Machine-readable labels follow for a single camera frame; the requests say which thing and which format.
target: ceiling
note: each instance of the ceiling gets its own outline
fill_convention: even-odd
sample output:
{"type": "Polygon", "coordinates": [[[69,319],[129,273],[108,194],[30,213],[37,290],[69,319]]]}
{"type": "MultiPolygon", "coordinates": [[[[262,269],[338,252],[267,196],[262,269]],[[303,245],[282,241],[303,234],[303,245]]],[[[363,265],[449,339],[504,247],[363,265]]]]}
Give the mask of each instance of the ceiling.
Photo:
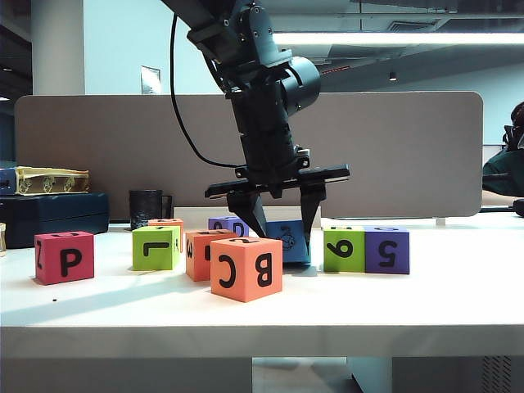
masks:
{"type": "MultiPolygon", "coordinates": [[[[262,0],[276,31],[308,32],[524,32],[524,0],[262,0]]],[[[0,111],[12,113],[14,101],[32,93],[30,0],[2,0],[0,6],[0,111]]],[[[318,45],[291,47],[318,69],[335,78],[364,79],[391,65],[456,63],[475,58],[468,67],[524,62],[524,48],[505,53],[500,47],[355,47],[318,45]]],[[[355,91],[373,84],[355,84],[355,91]]]]}

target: pink block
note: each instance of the pink block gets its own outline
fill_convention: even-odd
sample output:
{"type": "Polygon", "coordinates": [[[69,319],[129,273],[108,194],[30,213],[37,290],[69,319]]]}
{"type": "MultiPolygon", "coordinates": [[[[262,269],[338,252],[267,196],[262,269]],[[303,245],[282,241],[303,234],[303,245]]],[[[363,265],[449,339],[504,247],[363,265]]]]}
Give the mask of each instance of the pink block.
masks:
{"type": "Polygon", "coordinates": [[[36,278],[44,285],[94,277],[94,236],[86,232],[34,236],[36,278]]]}

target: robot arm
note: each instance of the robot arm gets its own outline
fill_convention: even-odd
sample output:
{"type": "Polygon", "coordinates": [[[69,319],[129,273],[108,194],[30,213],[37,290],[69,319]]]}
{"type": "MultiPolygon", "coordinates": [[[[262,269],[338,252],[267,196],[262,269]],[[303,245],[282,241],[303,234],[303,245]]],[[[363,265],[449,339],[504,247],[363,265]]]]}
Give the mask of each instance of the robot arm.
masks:
{"type": "Polygon", "coordinates": [[[287,118],[312,104],[320,91],[313,63],[280,52],[273,27],[260,2],[248,0],[162,0],[186,22],[187,38],[204,54],[215,81],[231,100],[246,164],[237,181],[211,185],[206,197],[227,197],[229,210],[265,237],[260,194],[282,197],[299,187],[305,240],[325,183],[346,180],[348,165],[308,169],[309,149],[296,146],[287,118]]]}

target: ceiling light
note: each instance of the ceiling light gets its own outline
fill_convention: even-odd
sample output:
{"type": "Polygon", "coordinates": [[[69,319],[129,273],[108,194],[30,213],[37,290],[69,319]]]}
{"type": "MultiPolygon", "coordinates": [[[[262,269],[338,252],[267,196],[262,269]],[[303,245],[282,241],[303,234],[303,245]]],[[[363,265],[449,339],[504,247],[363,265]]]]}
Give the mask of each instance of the ceiling light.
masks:
{"type": "Polygon", "coordinates": [[[277,33],[278,45],[515,45],[524,33],[277,33]]]}

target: person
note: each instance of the person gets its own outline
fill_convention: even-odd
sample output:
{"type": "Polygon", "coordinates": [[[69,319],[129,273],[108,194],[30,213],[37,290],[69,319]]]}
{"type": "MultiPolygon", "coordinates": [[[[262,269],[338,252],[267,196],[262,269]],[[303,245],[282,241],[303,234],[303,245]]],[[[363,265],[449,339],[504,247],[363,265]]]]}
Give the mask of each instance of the person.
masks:
{"type": "Polygon", "coordinates": [[[510,206],[524,198],[524,102],[511,113],[506,125],[504,149],[482,168],[482,205],[510,206]]]}

